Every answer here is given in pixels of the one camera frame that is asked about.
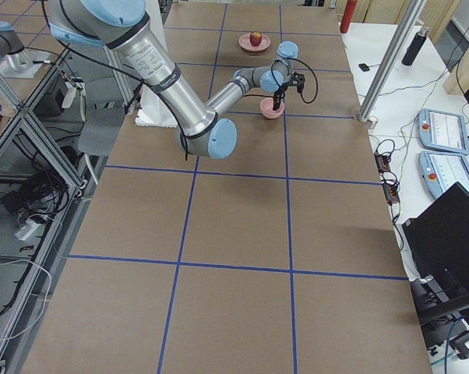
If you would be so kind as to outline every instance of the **pink bowl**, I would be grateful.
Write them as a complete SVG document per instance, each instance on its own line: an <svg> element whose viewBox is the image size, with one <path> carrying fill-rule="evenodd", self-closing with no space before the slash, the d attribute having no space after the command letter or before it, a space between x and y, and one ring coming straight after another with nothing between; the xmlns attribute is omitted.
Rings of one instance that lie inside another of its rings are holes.
<svg viewBox="0 0 469 374"><path fill-rule="evenodd" d="M268 119L278 118L283 114L284 102L281 101L280 107L277 111L273 110L273 98L268 97L260 102L260 112Z"/></svg>

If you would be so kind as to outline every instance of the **pink plate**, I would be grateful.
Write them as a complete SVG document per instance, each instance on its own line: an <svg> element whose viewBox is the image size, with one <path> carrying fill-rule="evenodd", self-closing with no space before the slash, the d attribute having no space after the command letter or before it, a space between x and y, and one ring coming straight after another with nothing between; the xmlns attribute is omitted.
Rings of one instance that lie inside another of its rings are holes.
<svg viewBox="0 0 469 374"><path fill-rule="evenodd" d="M271 39L265 34L263 34L263 39L257 47L254 47L250 44L250 33L246 33L240 36L238 39L238 44L249 52L262 52L265 51L271 45Z"/></svg>

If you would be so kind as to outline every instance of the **power adapter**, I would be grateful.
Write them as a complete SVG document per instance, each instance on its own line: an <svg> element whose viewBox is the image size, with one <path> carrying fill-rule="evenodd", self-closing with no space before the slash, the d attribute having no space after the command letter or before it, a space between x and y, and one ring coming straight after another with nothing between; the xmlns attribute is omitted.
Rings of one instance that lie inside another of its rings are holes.
<svg viewBox="0 0 469 374"><path fill-rule="evenodd" d="M4 196L1 196L0 202L11 214L16 213L18 210L23 208L23 202L17 191L11 191L6 193Z"/></svg>

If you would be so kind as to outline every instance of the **table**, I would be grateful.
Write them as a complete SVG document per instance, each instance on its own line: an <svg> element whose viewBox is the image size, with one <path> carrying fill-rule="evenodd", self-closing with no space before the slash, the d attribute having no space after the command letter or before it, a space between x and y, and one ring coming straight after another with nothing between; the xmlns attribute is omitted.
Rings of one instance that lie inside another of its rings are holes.
<svg viewBox="0 0 469 374"><path fill-rule="evenodd" d="M365 94L375 75L376 68L372 68L371 72L362 72L358 64L366 63L374 65L380 63L383 54L387 48L390 38L395 31L394 25L378 25L378 24L359 24L352 23L347 34L343 35L343 41L347 51L348 61L351 64L351 71L354 74L354 83L359 94ZM409 37L411 38L418 31L416 27ZM399 90L390 95L381 96L376 102L372 115L379 118L378 125L369 131L372 136L372 148L375 149L378 140L392 139L396 147L404 145L403 138L398 134L401 126L410 124L414 117L421 109L425 98L429 96L423 108L430 108L440 111L454 112L463 114L467 117L467 131L469 135L469 107L464 105L467 101L463 95L448 95L443 88L444 81L449 73L443 75L446 71L442 59L439 57L432 42L428 39L423 45L418 57L414 60L412 66L405 66L399 61L394 66L389 79L386 82L382 92L387 93L396 88L406 86L424 86L426 83L440 78L436 83L431 83L422 88L412 88L407 90ZM421 177L418 167L418 154L424 150L419 140L419 135L415 129L411 132L412 126L405 127L405 132L411 134L410 145L407 150L393 153L390 167L397 176L401 177L400 188L400 218L399 226L408 218L417 217L426 208L428 208L434 199L428 193L425 183ZM410 279L419 277L411 258L411 253L407 246L403 249L404 267ZM432 361L435 362L442 355L435 356ZM451 358L449 363L451 373L469 373L469 359L458 360ZM434 373L442 373L443 365L433 367Z"/></svg>
<svg viewBox="0 0 469 374"><path fill-rule="evenodd" d="M179 3L165 26L203 99L286 40L319 99L268 121L245 98L225 161L125 122L22 372L429 373L334 11Z"/></svg>

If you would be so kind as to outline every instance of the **screen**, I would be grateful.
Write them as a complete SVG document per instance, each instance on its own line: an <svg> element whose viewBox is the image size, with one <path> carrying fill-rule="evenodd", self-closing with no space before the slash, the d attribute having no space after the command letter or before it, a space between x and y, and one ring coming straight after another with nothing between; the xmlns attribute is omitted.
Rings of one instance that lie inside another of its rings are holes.
<svg viewBox="0 0 469 374"><path fill-rule="evenodd" d="M438 277L447 270L469 292L469 192L460 183L444 192L418 218L404 223L403 229L422 277L431 274L444 284ZM469 322L469 309L462 314Z"/></svg>

